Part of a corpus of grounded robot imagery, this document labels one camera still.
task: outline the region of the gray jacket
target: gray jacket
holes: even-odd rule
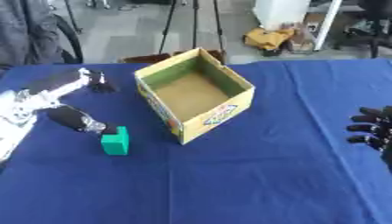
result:
[[[47,0],[0,0],[0,77],[14,66],[61,62]]]

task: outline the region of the box label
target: box label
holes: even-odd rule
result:
[[[218,110],[214,113],[213,116],[208,118],[204,125],[211,125],[211,124],[220,124],[225,121],[227,118],[231,116],[233,111],[237,108],[237,105],[226,105],[218,108]]]

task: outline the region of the black chair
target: black chair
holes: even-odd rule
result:
[[[81,43],[79,41],[78,35],[75,30],[67,23],[67,21],[59,16],[54,15],[57,19],[57,26],[59,30],[64,33],[66,38],[68,39],[71,47],[73,48],[73,55],[66,51],[62,50],[61,56],[66,64],[83,64],[83,52],[81,50]]]
[[[382,32],[381,25],[381,20],[392,18],[392,0],[359,0],[358,5],[365,11],[365,19],[373,22],[371,32],[349,29],[346,35],[335,43],[334,48],[339,50],[341,46],[368,44],[372,58],[377,58],[379,46],[392,48],[392,42],[389,41],[391,25],[388,33]]]

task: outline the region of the green block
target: green block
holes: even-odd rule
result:
[[[127,128],[117,127],[116,135],[103,135],[101,144],[105,152],[112,156],[128,155],[130,136]]]

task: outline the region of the floor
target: floor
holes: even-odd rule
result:
[[[145,4],[133,10],[118,10],[126,0],[109,0],[111,10],[101,5],[90,9],[84,0],[70,0],[77,22],[83,33],[80,35],[87,63],[111,63],[122,57],[150,55],[158,52],[162,30],[169,14],[169,6]],[[199,0],[199,41],[198,46],[218,49],[216,23],[212,0]],[[366,58],[368,49],[345,47],[335,51],[325,45],[325,49],[309,55],[284,53],[279,57],[265,58],[260,52],[242,43],[242,35],[258,26],[252,13],[255,0],[219,0],[220,17],[227,50],[227,63],[243,64],[258,60],[329,60]],[[56,13],[67,17],[63,0],[53,0]],[[193,8],[178,5],[164,52],[184,51],[192,47]],[[63,46],[68,48],[62,39]],[[381,56],[392,56],[392,52],[381,49]]]

